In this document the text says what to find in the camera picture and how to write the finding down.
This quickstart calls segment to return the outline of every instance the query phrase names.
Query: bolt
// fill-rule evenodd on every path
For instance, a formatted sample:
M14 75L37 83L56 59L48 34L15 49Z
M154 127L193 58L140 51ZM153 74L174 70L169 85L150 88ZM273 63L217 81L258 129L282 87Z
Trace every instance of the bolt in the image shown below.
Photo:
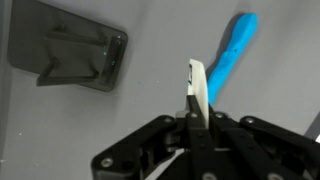
M202 180L217 180L217 177L212 173L205 173L202 176Z
M164 122L166 122L166 123L171 123L171 122L172 122L172 119L166 118L166 119L164 120Z
M254 119L252 118L247 118L246 119L246 122L249 123L249 124L252 124L254 122Z
M222 113L216 113L215 115L217 118L223 118L223 114Z
M198 114L196 114L196 113L191 113L191 117L197 118L197 117L198 117Z
M112 166L112 164L113 164L113 160L111 158L106 158L101 161L101 166L105 168Z
M276 173L269 173L268 180L284 180L282 176Z

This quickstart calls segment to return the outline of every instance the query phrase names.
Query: blue toothbrush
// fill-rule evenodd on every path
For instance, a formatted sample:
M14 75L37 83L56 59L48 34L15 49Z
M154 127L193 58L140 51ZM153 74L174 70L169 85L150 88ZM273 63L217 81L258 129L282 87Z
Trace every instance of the blue toothbrush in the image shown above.
M213 105L220 88L256 32L257 26L258 17L253 13L241 16L234 26L227 49L222 53L208 80L208 101L210 105Z

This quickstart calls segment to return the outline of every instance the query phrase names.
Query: gray wall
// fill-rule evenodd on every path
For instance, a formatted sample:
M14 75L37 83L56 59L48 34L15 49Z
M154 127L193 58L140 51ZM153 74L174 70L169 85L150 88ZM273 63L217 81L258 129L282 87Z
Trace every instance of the gray wall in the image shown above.
M239 12L256 12L259 30L215 109L304 134L320 108L319 0L45 1L124 29L130 41L111 93L38 88L35 74L13 70L4 86L11 87L4 97L9 90L11 96L1 180L92 179L94 155L156 116L184 108L189 59L209 67Z

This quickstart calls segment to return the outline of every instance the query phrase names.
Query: dark gray holder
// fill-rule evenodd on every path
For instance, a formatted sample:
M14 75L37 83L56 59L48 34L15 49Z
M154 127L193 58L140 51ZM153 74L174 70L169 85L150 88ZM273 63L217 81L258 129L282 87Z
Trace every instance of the dark gray holder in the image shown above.
M14 0L8 59L40 74L37 85L80 84L111 91L126 33L35 0Z

